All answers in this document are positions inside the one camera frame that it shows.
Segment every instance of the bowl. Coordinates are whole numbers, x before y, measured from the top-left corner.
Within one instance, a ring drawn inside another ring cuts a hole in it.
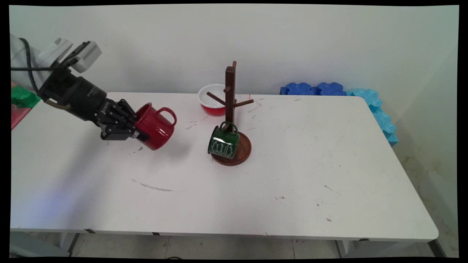
[[[207,92],[211,92],[221,100],[224,100],[224,88],[225,86],[223,84],[211,84],[208,86],[204,86],[203,88],[201,88],[201,90],[199,90],[198,101],[200,102],[202,108],[206,111],[206,113],[214,116],[221,116],[225,114],[225,106],[206,94]]]

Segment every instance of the blue foam block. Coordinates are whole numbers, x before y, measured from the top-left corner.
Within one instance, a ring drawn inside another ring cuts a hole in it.
[[[395,136],[394,133],[390,135],[390,137],[387,137],[387,141],[390,144],[390,146],[395,146],[395,144],[398,142],[398,138]]]
[[[375,90],[369,88],[357,88],[353,90],[351,96],[358,96],[363,98],[366,101],[367,105],[369,105],[371,112],[375,112],[382,105],[382,101],[379,99],[379,94]]]
[[[396,130],[395,125],[391,122],[392,118],[385,114],[380,107],[372,114],[374,114],[375,120],[385,134],[385,137],[390,137]]]
[[[318,88],[321,90],[320,95],[322,96],[346,96],[343,86],[336,82],[330,84],[322,82],[318,85]]]
[[[300,84],[291,82],[286,87],[281,87],[279,93],[280,95],[319,95],[317,88],[304,82]]]
[[[280,95],[288,95],[288,89],[286,87],[281,87],[279,89],[279,94]]]

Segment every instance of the floor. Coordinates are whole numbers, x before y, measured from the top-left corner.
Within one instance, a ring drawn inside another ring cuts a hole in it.
[[[57,233],[30,233],[54,245]],[[129,234],[80,234],[77,257],[182,259],[305,259],[339,258],[335,241],[269,237],[181,237]],[[391,256],[431,256],[427,243],[415,243]]]

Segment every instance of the red object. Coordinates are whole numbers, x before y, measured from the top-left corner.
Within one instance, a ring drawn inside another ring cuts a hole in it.
[[[218,98],[224,96],[224,89],[226,87],[223,84],[211,84],[201,88],[198,91],[198,101],[206,113],[214,116],[224,115],[226,107],[216,100],[210,98],[206,93],[210,92]]]
[[[161,115],[162,111],[167,111],[174,117],[173,124]],[[137,117],[135,127],[149,135],[146,141],[141,142],[153,151],[159,149],[171,138],[177,123],[176,114],[171,109],[163,107],[156,111],[151,102],[137,111]]]
[[[16,105],[11,105],[11,130],[15,128],[18,123],[26,116],[28,112],[31,111],[31,108],[18,108]]]
[[[223,107],[223,108],[208,108],[206,106],[203,106],[202,105],[202,108],[210,115],[214,115],[214,116],[221,116],[221,115],[224,115],[224,113],[226,112],[226,108]]]

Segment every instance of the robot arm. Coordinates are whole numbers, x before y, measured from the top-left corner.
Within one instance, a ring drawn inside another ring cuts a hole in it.
[[[101,128],[103,140],[131,137],[146,141],[149,136],[135,128],[137,115],[125,100],[108,99],[106,92],[71,73],[70,66],[82,73],[96,61],[101,54],[96,42],[83,42],[59,62],[72,45],[59,37],[40,52],[10,34],[11,80],[47,104],[93,122]]]

